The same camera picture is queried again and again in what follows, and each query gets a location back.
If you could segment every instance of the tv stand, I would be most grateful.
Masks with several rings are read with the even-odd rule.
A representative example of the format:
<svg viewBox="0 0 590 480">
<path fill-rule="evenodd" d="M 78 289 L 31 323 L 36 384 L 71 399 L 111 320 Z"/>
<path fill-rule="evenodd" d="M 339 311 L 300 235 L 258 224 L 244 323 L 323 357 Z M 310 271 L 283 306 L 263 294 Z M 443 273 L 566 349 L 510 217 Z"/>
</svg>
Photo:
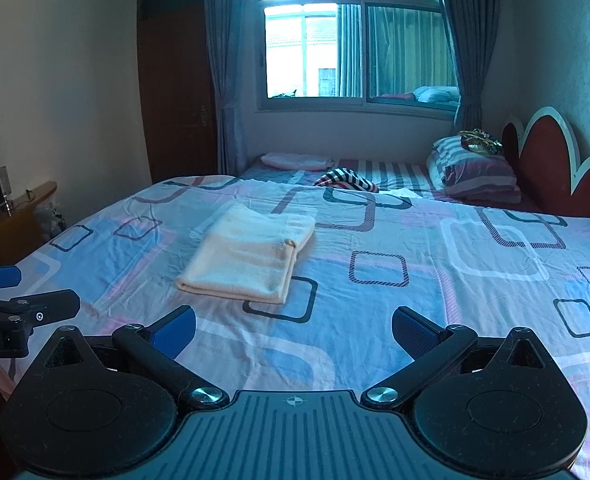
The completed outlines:
<svg viewBox="0 0 590 480">
<path fill-rule="evenodd" d="M 47 182 L 14 200 L 14 209 L 8 216 L 0 208 L 0 266 L 14 265 L 44 244 L 41 229 L 34 212 L 37 205 L 57 190 L 55 182 Z"/>
</svg>

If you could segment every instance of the door handle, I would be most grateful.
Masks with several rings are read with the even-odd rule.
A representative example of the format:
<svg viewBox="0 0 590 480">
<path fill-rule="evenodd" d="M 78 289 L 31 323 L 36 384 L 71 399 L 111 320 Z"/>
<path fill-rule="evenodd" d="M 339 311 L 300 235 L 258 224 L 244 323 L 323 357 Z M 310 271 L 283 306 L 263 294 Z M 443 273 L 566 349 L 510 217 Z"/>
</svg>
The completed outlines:
<svg viewBox="0 0 590 480">
<path fill-rule="evenodd" d="M 204 128 L 209 125 L 209 110 L 206 105 L 201 105 L 201 125 Z"/>
</svg>

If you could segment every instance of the metal screw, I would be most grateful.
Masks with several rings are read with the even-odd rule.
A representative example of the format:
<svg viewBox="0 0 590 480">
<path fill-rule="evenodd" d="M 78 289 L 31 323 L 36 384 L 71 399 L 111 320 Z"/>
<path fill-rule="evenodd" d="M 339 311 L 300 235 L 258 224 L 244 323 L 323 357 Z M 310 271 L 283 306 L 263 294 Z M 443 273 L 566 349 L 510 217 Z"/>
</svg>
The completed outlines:
<svg viewBox="0 0 590 480">
<path fill-rule="evenodd" d="M 377 388 L 371 388 L 366 392 L 366 396 L 373 402 L 386 404 L 397 399 L 397 392 L 388 386 L 378 386 Z"/>
<path fill-rule="evenodd" d="M 195 388 L 191 392 L 191 397 L 200 404 L 215 404 L 224 397 L 224 392 L 214 386 L 204 386 L 203 388 Z"/>
</svg>

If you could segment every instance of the gray ribbed plate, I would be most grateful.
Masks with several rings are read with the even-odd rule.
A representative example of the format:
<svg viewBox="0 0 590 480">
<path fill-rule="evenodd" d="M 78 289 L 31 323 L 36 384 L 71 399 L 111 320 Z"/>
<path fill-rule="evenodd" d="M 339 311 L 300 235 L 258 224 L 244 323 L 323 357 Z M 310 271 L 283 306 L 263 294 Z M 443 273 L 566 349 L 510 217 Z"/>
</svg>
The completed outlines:
<svg viewBox="0 0 590 480">
<path fill-rule="evenodd" d="M 20 480 L 36 476 L 24 473 Z M 189 415 L 177 437 L 120 480 L 464 480 L 424 452 L 395 413 L 352 392 L 238 392 Z M 563 472 L 550 480 L 573 478 Z"/>
</svg>

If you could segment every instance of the window sill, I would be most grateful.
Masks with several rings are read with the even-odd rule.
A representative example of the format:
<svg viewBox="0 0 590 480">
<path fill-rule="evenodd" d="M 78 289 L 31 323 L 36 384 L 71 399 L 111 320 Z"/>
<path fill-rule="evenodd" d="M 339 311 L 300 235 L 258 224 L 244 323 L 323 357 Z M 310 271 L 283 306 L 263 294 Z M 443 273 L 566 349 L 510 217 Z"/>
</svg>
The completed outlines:
<svg viewBox="0 0 590 480">
<path fill-rule="evenodd" d="M 369 114 L 400 115 L 423 117 L 442 121 L 453 121 L 456 108 L 433 103 L 364 103 L 361 99 L 357 98 L 294 97 L 264 99 L 259 103 L 257 112 L 361 112 Z"/>
</svg>

